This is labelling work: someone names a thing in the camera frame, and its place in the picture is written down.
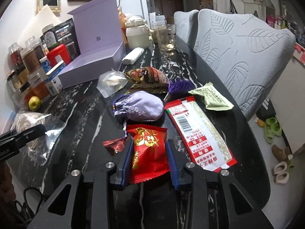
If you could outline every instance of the glass cup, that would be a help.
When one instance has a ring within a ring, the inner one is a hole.
[[[172,51],[176,49],[176,25],[156,23],[159,49]]]

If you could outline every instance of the red and white snack package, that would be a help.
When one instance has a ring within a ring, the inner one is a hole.
[[[192,162],[218,172],[236,164],[226,143],[195,101],[194,96],[165,104]]]

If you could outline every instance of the light green packet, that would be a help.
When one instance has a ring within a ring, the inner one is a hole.
[[[217,89],[213,86],[213,83],[209,82],[203,87],[193,89],[189,91],[192,95],[199,95],[201,98],[204,97],[203,102],[205,108],[215,111],[230,110],[234,107],[224,96],[222,96]]]

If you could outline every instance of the purple tassel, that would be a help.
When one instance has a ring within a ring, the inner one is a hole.
[[[168,93],[164,98],[164,102],[167,102],[170,95],[174,93],[187,93],[193,89],[195,89],[195,85],[190,80],[178,79],[176,81],[170,81],[168,84]]]

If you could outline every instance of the metal screw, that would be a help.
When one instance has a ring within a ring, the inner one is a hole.
[[[220,171],[220,174],[222,174],[223,176],[228,176],[229,175],[229,171],[227,171],[226,169],[222,169]]]
[[[80,174],[80,171],[77,169],[71,172],[71,175],[74,177],[77,177],[79,174]]]
[[[195,164],[193,162],[187,162],[185,164],[188,168],[194,168],[195,167]]]
[[[112,167],[114,167],[114,163],[113,162],[106,163],[106,168],[112,168]]]

